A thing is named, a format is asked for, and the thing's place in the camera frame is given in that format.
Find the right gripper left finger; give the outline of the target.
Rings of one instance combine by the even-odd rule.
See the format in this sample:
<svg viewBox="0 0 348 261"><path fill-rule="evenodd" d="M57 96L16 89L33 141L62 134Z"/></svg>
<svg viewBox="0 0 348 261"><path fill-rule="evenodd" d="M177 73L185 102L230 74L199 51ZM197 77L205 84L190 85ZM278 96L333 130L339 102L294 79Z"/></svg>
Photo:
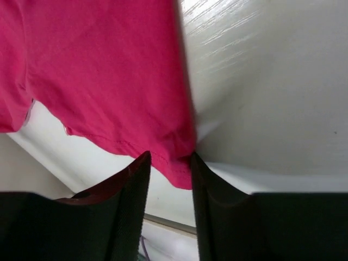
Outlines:
<svg viewBox="0 0 348 261"><path fill-rule="evenodd" d="M144 152L73 197L1 193L1 260L137 260L151 172Z"/></svg>

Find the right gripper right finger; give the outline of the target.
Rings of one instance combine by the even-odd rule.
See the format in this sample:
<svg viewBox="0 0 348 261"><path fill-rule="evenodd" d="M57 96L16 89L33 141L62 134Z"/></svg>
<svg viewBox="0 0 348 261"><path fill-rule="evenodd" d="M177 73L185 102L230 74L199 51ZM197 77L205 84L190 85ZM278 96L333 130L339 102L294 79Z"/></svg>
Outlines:
<svg viewBox="0 0 348 261"><path fill-rule="evenodd" d="M347 194L246 194L191 156L200 260L347 260Z"/></svg>

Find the magenta t-shirt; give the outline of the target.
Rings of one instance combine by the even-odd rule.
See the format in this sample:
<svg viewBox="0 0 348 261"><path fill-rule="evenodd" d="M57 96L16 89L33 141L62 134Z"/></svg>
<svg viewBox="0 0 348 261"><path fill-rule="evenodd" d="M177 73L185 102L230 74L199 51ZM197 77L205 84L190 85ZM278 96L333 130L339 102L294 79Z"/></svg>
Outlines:
<svg viewBox="0 0 348 261"><path fill-rule="evenodd" d="M69 135L191 189L196 146L177 1L1 1L1 132L33 102Z"/></svg>

